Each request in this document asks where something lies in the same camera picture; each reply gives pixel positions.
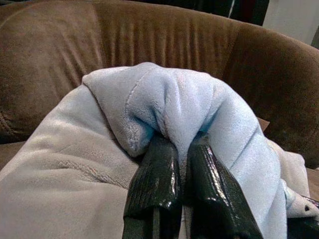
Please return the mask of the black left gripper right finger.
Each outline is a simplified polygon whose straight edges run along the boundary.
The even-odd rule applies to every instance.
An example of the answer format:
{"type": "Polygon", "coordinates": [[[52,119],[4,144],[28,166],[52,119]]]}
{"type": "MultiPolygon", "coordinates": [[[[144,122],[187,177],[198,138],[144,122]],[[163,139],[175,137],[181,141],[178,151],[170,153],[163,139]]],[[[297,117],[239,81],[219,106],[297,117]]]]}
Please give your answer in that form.
{"type": "Polygon", "coordinates": [[[191,238],[262,238],[239,183],[216,158],[207,135],[197,135],[189,147],[186,182],[191,238]]]}

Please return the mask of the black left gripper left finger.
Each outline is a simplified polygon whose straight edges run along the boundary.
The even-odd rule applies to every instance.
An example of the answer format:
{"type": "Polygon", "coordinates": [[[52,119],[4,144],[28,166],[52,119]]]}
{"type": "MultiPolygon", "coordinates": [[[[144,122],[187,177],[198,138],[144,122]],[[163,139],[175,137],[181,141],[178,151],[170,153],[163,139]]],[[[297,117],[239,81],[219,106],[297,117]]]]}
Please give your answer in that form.
{"type": "Polygon", "coordinates": [[[124,209],[124,239],[176,239],[181,224],[181,182],[176,147],[155,135],[131,179],[124,209]]]}

